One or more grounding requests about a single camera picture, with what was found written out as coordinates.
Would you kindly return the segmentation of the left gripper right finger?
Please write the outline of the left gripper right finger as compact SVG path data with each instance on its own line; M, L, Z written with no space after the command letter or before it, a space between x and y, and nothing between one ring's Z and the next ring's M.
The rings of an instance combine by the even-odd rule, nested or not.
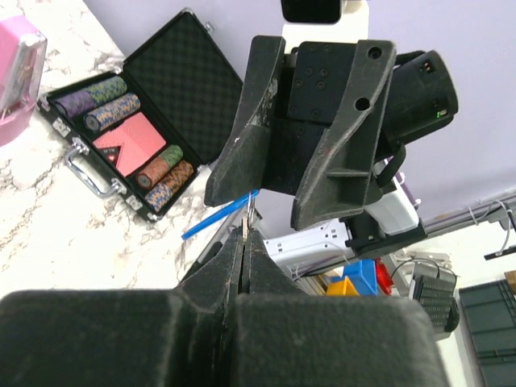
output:
M265 293L279 279L260 234L243 256L248 294L236 299L233 386L447 386L430 319L405 298Z

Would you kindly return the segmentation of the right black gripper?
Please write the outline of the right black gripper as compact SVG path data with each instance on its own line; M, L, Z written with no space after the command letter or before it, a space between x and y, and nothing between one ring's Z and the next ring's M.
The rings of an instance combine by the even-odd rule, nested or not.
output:
M388 40L253 38L230 136L206 182L220 206L262 187L296 195L291 227L364 210L396 60Z

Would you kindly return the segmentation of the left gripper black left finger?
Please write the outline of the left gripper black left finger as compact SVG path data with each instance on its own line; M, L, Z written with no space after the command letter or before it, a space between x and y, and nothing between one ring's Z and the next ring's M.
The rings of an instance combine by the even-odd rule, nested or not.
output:
M1 301L4 386L226 386L241 230L173 289L23 290Z

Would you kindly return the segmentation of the silver key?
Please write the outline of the silver key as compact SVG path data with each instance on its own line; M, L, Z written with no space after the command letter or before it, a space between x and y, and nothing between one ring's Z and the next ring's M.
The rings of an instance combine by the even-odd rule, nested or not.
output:
M243 241L246 242L248 238L249 232L249 220L247 216L244 216L242 219L242 238Z

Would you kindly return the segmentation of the blue key tag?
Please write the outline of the blue key tag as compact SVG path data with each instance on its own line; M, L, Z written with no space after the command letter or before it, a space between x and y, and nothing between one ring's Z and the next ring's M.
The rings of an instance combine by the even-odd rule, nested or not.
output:
M219 220L226 218L227 216L235 213L237 210L241 210L244 206L246 206L250 199L255 199L256 196L259 194L258 189L254 189L251 193L247 193L243 195L242 197L234 200L233 202L230 202L228 205L224 206L221 210L216 211L209 217L203 219L201 222L196 224L195 226L191 227L188 231L186 231L184 234L181 235L181 238L183 240L187 240L191 238L192 236L196 235L200 231L203 231L207 227L210 227L214 223L218 222Z

